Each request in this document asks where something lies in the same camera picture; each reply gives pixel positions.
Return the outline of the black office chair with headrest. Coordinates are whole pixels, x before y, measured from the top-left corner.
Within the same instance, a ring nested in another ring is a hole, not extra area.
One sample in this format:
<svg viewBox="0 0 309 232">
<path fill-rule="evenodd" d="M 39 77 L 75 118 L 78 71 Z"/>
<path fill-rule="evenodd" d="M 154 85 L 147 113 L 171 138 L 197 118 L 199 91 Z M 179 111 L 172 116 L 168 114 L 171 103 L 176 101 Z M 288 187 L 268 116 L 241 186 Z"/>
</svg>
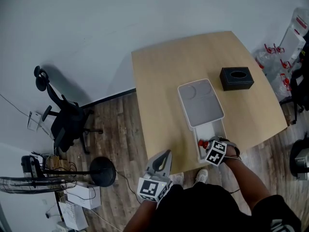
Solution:
<svg viewBox="0 0 309 232">
<path fill-rule="evenodd" d="M 67 152 L 74 144 L 74 140 L 80 139 L 83 151 L 86 155 L 90 152 L 85 147 L 84 134 L 90 132 L 103 133 L 100 129 L 87 129 L 85 124 L 90 115 L 94 114 L 93 110 L 85 112 L 76 102 L 69 102 L 64 95 L 59 98 L 52 86 L 47 72 L 40 66 L 34 69 L 36 77 L 36 87 L 39 91 L 47 90 L 51 100 L 60 108 L 59 112 L 53 112 L 52 106 L 48 106 L 45 110 L 42 121 L 45 121 L 47 116 L 54 116 L 55 120 L 51 126 L 51 133 L 54 137 L 54 147 L 60 148 L 62 152 Z"/>
</svg>

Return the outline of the white perforated box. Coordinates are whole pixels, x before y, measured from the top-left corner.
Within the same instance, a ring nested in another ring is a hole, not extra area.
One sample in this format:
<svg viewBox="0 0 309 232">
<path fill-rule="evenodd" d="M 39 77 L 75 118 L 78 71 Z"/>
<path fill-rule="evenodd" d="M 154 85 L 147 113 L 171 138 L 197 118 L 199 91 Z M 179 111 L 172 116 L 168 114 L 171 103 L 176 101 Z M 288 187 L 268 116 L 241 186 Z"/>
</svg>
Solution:
<svg viewBox="0 0 309 232">
<path fill-rule="evenodd" d="M 81 206 L 66 201 L 65 203 L 59 203 L 59 207 L 67 227 L 77 231 L 88 228 L 88 223 Z"/>
</svg>

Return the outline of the black mesh office chair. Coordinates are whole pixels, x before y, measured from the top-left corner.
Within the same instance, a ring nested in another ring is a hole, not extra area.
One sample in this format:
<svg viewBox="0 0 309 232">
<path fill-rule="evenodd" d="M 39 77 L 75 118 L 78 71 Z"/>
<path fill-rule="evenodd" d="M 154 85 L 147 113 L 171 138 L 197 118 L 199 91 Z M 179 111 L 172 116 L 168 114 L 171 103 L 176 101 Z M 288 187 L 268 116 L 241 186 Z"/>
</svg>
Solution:
<svg viewBox="0 0 309 232">
<path fill-rule="evenodd" d="M 295 118 L 291 124 L 296 124 L 298 113 L 309 111 L 309 47 L 301 51 L 301 55 L 301 67 L 292 73 L 290 79 L 291 96 L 280 102 L 280 105 L 290 102 L 294 104 Z"/>
</svg>

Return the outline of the brown cardboard box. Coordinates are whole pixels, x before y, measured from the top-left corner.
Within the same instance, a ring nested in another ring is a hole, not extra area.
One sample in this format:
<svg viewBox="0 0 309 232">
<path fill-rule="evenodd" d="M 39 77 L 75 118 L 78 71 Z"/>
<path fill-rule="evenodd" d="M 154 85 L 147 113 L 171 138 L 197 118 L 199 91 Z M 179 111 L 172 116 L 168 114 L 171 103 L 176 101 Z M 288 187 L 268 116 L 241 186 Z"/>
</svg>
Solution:
<svg viewBox="0 0 309 232">
<path fill-rule="evenodd" d="M 58 171 L 68 171 L 70 166 L 69 162 L 66 159 L 60 159 L 57 156 L 50 156 L 46 161 L 46 168 L 48 169 L 56 169 Z"/>
</svg>

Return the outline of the white box with grey lid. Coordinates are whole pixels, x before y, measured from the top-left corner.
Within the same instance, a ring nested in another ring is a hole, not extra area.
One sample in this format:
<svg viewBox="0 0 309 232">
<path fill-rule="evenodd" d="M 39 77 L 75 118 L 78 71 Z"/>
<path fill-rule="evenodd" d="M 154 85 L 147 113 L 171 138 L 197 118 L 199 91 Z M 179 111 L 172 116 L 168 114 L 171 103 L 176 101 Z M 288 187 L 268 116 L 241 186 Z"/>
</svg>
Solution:
<svg viewBox="0 0 309 232">
<path fill-rule="evenodd" d="M 198 141 L 209 141 L 213 136 L 226 138 L 225 114 L 219 99 L 209 79 L 178 86 L 178 96 L 188 128 L 194 135 L 198 162 L 207 163 L 206 151 L 198 147 Z"/>
</svg>

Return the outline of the white sneaker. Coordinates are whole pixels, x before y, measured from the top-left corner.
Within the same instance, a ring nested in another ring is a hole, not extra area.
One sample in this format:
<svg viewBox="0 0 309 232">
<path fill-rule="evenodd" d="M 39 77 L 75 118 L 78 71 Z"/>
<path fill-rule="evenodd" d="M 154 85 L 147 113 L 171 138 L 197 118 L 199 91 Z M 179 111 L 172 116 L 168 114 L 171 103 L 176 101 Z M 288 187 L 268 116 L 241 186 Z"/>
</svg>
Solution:
<svg viewBox="0 0 309 232">
<path fill-rule="evenodd" d="M 179 185 L 181 187 L 183 187 L 184 185 L 184 173 L 177 173 L 177 174 L 172 174 L 170 176 L 171 180 L 172 180 L 172 184 L 173 185 Z"/>
<path fill-rule="evenodd" d="M 204 183 L 206 184 L 207 183 L 207 180 L 208 180 L 208 170 L 205 169 L 205 168 L 202 168 L 198 171 L 197 175 L 196 175 L 196 179 L 195 179 L 195 183 L 194 184 L 197 184 L 197 183 Z"/>
</svg>

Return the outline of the pile of empty water bottles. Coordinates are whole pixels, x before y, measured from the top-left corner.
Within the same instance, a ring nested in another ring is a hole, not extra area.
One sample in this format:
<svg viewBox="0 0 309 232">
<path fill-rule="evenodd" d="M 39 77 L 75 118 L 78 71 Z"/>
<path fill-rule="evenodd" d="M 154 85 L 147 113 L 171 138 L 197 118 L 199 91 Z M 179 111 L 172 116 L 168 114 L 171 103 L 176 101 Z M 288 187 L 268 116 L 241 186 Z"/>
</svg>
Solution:
<svg viewBox="0 0 309 232">
<path fill-rule="evenodd" d="M 285 49 L 273 44 L 264 44 L 253 54 L 255 61 L 269 81 L 279 102 L 291 96 L 290 79 L 288 70 L 291 64 L 283 61 Z"/>
</svg>

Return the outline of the person's left forearm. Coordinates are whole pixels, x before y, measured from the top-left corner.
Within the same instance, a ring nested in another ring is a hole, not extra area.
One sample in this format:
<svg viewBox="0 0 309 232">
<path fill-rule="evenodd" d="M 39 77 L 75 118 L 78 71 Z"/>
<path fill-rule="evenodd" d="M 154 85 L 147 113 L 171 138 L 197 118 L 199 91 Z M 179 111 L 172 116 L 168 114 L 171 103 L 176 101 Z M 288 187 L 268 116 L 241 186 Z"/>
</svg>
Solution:
<svg viewBox="0 0 309 232">
<path fill-rule="evenodd" d="M 157 208 L 157 203 L 144 200 L 125 226 L 123 232 L 145 232 Z"/>
</svg>

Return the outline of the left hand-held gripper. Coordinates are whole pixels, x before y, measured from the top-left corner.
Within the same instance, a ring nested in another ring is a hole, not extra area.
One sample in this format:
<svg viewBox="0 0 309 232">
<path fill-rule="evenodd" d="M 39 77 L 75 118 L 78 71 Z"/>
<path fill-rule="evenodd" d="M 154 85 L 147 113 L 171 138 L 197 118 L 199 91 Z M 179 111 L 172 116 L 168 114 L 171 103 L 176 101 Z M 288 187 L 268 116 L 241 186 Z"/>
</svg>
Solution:
<svg viewBox="0 0 309 232">
<path fill-rule="evenodd" d="M 141 199 L 156 203 L 162 200 L 172 183 L 168 178 L 171 165 L 171 150 L 163 150 L 149 159 L 146 172 L 139 178 L 137 194 Z"/>
</svg>

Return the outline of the white carton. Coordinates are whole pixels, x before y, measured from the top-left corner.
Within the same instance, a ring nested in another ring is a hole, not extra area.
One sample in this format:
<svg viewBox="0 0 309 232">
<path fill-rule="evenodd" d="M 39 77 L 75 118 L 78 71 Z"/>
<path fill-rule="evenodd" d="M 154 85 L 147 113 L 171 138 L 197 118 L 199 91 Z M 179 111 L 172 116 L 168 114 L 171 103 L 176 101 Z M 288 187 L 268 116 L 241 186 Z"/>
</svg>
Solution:
<svg viewBox="0 0 309 232">
<path fill-rule="evenodd" d="M 67 198 L 71 203 L 90 210 L 101 206 L 100 187 L 86 182 L 77 181 L 75 187 L 67 189 Z"/>
</svg>

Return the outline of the white paper sheet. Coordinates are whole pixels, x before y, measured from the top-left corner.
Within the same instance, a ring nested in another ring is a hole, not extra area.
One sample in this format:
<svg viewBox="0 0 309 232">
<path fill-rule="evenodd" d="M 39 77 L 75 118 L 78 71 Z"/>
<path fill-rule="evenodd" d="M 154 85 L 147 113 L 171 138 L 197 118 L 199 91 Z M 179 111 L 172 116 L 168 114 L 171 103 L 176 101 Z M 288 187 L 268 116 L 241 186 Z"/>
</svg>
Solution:
<svg viewBox="0 0 309 232">
<path fill-rule="evenodd" d="M 30 111 L 28 116 L 27 128 L 31 131 L 37 131 L 40 126 L 41 117 L 41 114 L 35 111 Z"/>
</svg>

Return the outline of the person's black clothing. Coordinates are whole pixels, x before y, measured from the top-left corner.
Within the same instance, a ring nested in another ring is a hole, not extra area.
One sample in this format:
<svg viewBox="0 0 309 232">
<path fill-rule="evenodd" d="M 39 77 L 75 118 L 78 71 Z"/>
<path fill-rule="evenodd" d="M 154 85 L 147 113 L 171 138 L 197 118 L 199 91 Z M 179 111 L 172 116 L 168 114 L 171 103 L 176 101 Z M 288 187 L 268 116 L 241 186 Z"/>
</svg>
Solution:
<svg viewBox="0 0 309 232">
<path fill-rule="evenodd" d="M 301 221 L 280 195 L 259 201 L 249 216 L 221 186 L 197 183 L 172 186 L 147 232 L 301 232 Z"/>
</svg>

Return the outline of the black tissue box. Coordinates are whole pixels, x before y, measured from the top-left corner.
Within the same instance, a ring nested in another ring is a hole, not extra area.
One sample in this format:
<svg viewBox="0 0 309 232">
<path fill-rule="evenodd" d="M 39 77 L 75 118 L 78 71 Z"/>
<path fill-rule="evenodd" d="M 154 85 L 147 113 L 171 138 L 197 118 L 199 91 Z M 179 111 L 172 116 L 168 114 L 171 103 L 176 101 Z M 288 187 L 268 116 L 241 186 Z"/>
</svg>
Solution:
<svg viewBox="0 0 309 232">
<path fill-rule="evenodd" d="M 224 91 L 246 90 L 254 84 L 248 67 L 222 68 L 220 80 Z"/>
</svg>

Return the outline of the person's right forearm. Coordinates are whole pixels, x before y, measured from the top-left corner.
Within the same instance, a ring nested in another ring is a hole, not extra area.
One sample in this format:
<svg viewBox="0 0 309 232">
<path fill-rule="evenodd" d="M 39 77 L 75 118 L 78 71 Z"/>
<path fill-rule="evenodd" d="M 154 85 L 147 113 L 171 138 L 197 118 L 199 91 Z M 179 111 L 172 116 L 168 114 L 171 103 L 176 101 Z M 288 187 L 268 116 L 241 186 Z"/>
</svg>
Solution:
<svg viewBox="0 0 309 232">
<path fill-rule="evenodd" d="M 261 200 L 271 196 L 262 180 L 239 158 L 225 156 L 225 164 L 234 174 L 240 192 L 251 211 Z"/>
</svg>

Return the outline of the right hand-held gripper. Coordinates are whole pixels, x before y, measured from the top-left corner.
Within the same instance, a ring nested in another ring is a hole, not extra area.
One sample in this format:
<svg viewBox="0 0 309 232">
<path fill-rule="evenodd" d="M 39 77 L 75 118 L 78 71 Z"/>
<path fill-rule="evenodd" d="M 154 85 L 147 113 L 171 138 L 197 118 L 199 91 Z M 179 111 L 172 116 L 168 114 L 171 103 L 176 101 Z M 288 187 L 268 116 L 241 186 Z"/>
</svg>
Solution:
<svg viewBox="0 0 309 232">
<path fill-rule="evenodd" d="M 234 155 L 227 155 L 227 147 L 231 146 L 235 150 Z M 210 138 L 207 149 L 205 162 L 210 163 L 214 166 L 219 166 L 228 158 L 240 159 L 240 151 L 237 145 L 228 139 L 220 136 L 213 136 Z"/>
</svg>

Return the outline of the white water dispenser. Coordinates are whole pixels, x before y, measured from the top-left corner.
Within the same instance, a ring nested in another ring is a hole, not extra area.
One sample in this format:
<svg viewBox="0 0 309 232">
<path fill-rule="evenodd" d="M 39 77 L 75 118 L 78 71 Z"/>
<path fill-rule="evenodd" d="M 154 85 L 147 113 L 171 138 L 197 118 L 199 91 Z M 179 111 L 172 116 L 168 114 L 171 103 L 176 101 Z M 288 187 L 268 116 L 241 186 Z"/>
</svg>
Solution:
<svg viewBox="0 0 309 232">
<path fill-rule="evenodd" d="M 309 32 L 309 9 L 294 9 L 289 27 L 283 37 L 280 47 L 284 49 L 281 60 L 293 65 L 305 46 L 305 35 Z"/>
</svg>

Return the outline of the black standing fan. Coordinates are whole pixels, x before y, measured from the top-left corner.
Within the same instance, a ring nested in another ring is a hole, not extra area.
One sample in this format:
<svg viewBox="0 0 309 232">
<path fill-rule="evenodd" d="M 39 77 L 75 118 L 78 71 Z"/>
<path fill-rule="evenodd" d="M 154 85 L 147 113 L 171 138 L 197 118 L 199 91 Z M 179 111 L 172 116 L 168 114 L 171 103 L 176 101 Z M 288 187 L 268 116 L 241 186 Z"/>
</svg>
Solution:
<svg viewBox="0 0 309 232">
<path fill-rule="evenodd" d="M 71 189 L 78 183 L 79 175 L 91 177 L 94 185 L 109 187 L 115 181 L 116 169 L 106 157 L 95 158 L 89 171 L 66 171 L 63 167 L 42 167 L 34 156 L 23 156 L 23 177 L 0 177 L 0 191 L 10 194 L 40 194 Z"/>
</svg>

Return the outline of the grey metal box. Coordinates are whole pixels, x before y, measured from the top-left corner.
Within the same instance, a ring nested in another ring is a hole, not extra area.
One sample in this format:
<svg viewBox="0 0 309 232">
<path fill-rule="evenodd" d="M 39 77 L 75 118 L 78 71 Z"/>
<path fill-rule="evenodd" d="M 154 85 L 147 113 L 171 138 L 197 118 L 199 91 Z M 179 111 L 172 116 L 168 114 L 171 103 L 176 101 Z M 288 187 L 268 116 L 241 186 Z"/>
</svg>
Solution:
<svg viewBox="0 0 309 232">
<path fill-rule="evenodd" d="M 298 169 L 309 168 L 309 148 L 302 149 L 295 158 L 295 163 Z M 297 179 L 302 181 L 309 181 L 309 171 L 300 173 L 297 170 Z"/>
</svg>

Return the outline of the black round base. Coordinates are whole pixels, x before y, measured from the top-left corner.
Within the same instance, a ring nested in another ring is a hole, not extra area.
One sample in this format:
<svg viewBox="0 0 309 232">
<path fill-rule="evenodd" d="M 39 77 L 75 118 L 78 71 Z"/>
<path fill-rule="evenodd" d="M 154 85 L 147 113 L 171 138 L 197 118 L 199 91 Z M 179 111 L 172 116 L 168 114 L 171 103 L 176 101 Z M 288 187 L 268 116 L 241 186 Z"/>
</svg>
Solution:
<svg viewBox="0 0 309 232">
<path fill-rule="evenodd" d="M 309 138 L 296 141 L 293 144 L 293 147 L 290 152 L 290 159 L 289 159 L 290 172 L 296 178 L 297 178 L 297 170 L 299 170 L 300 173 L 306 173 L 307 171 L 309 171 L 309 168 L 298 169 L 295 163 L 296 156 L 302 149 L 305 148 L 309 148 Z"/>
</svg>

